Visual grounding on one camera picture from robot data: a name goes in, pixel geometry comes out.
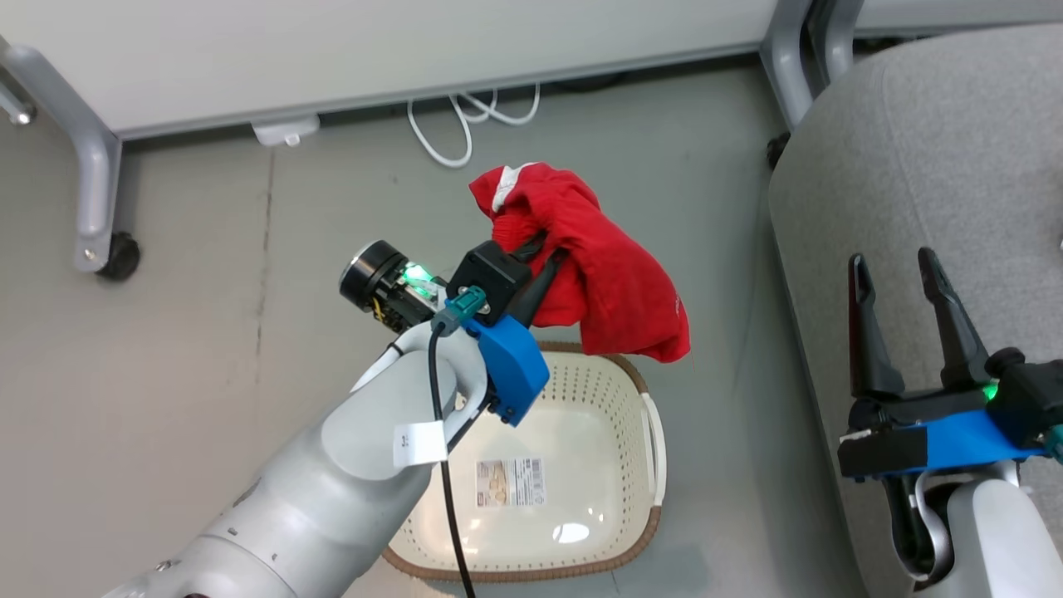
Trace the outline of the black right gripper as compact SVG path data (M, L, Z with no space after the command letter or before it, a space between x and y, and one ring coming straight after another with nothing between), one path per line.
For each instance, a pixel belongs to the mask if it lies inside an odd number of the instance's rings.
M848 432L930 423L980 411L1015 447L1061 446L1061 361L1030 363L1020 349L988 355L938 254L918 250L923 294L933 304L943 353L942 389L905 391L893 368L863 254L848 261L848 364L855 397Z

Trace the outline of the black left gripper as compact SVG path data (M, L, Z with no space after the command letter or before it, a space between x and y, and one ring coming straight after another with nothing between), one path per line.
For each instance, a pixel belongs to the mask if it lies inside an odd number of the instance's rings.
M536 233L528 241L509 253L520 264L542 261L532 273L532 279L520 289L508 304L506 315L512 317L525 328L534 326L536 314L556 280L561 266L569 257L564 247L549 252L547 233ZM358 309L376 319L394 334L403 334L431 319L444 306L448 283L432 275L428 269L410 261L398 249L385 241L368 243L342 273L339 291Z

